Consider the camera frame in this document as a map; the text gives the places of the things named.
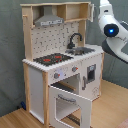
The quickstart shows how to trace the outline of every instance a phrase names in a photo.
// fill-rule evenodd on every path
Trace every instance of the kitchen hood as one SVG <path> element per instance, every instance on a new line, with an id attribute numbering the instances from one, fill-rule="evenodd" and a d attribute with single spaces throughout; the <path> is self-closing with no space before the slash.
<path id="1" fill-rule="evenodd" d="M 64 23 L 63 18 L 53 15 L 51 5 L 43 6 L 43 14 L 41 18 L 35 21 L 36 27 Z"/>

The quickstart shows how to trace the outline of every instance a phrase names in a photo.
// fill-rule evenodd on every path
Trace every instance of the upper shelf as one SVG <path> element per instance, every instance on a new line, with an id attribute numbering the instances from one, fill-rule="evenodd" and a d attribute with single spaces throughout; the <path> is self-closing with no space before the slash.
<path id="1" fill-rule="evenodd" d="M 91 17 L 90 2 L 21 4 L 23 18 L 28 18 L 30 27 L 35 27 L 35 21 L 42 17 L 43 6 L 52 5 L 53 15 L 64 19 L 64 22 L 87 20 Z"/>
<path id="2" fill-rule="evenodd" d="M 64 5 L 64 4 L 83 4 L 90 2 L 64 2 L 64 3 L 40 3 L 40 4 L 21 4 L 21 6 L 44 6 L 44 5 Z"/>

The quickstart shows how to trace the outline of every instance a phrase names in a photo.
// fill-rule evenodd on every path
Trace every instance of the stovetop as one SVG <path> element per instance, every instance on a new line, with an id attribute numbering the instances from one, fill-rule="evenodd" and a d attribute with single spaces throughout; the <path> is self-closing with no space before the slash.
<path id="1" fill-rule="evenodd" d="M 64 62 L 66 60 L 70 60 L 70 59 L 73 59 L 73 57 L 63 55 L 61 53 L 54 53 L 44 57 L 36 58 L 34 59 L 34 62 L 40 63 L 48 67 L 57 63 Z"/>

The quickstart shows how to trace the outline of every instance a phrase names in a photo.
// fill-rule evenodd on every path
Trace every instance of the open oven door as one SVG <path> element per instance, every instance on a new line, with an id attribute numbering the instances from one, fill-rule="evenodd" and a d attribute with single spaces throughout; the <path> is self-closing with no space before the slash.
<path id="1" fill-rule="evenodd" d="M 90 128 L 92 101 L 56 87 L 49 87 L 50 125 L 55 128 L 74 128 L 61 121 L 81 109 L 80 128 Z"/>

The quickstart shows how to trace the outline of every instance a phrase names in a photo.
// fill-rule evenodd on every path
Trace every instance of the cabinet door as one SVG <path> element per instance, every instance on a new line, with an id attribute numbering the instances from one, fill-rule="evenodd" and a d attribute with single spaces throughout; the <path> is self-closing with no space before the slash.
<path id="1" fill-rule="evenodd" d="M 93 22 L 93 13 L 94 13 L 94 4 L 89 4 L 89 9 L 88 9 L 88 20 Z"/>
<path id="2" fill-rule="evenodd" d="M 82 62 L 82 74 L 79 94 L 94 100 L 99 97 L 102 54 L 86 59 Z"/>
<path id="3" fill-rule="evenodd" d="M 56 87 L 49 87 L 50 125 L 55 128 L 74 128 L 62 122 L 61 119 L 79 108 L 81 109 L 80 128 L 90 128 L 91 105 L 92 102 L 88 99 Z"/>

